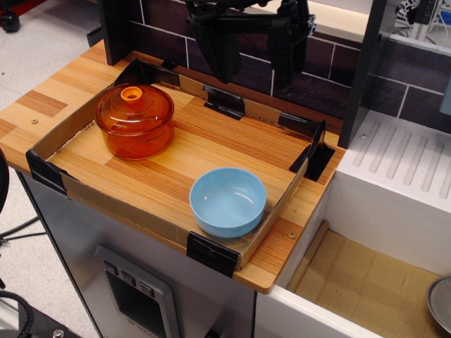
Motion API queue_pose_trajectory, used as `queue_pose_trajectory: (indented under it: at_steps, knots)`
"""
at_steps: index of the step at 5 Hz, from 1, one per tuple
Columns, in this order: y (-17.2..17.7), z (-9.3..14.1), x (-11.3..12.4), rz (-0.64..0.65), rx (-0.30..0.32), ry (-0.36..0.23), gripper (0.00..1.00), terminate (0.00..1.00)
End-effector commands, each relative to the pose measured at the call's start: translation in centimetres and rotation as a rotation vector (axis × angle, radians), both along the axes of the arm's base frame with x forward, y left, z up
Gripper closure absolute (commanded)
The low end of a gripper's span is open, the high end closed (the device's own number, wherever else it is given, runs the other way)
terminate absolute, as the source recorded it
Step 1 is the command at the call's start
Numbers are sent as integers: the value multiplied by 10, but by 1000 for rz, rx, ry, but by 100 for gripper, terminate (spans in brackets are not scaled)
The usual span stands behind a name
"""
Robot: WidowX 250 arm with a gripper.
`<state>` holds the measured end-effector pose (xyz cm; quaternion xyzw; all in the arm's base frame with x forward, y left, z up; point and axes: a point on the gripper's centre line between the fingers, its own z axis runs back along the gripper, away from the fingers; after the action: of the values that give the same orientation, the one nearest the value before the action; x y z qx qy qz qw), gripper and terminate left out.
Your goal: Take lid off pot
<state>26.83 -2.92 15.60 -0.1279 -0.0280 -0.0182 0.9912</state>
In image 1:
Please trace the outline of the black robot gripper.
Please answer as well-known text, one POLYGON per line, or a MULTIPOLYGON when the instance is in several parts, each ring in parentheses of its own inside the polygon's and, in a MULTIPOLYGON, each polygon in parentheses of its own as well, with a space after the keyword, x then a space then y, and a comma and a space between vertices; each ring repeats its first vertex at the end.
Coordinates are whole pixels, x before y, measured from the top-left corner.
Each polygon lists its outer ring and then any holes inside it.
POLYGON ((235 34, 268 34, 274 87, 289 87, 304 69, 316 16, 306 1, 281 1, 275 13, 248 13, 267 1, 186 1, 192 33, 214 77, 229 83, 243 63, 235 34))

